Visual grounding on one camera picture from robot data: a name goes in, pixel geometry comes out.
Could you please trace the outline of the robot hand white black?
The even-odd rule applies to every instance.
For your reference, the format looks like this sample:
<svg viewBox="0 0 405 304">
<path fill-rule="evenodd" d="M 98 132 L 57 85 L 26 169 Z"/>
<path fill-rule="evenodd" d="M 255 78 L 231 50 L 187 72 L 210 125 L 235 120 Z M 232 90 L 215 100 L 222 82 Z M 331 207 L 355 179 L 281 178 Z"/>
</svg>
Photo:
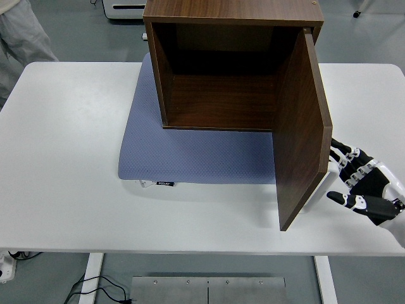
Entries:
<svg viewBox="0 0 405 304">
<path fill-rule="evenodd" d="M 331 140 L 330 157 L 349 192 L 329 191 L 327 198 L 368 217 L 389 231 L 404 247 L 404 185 L 384 165 L 362 149 Z"/>
</svg>

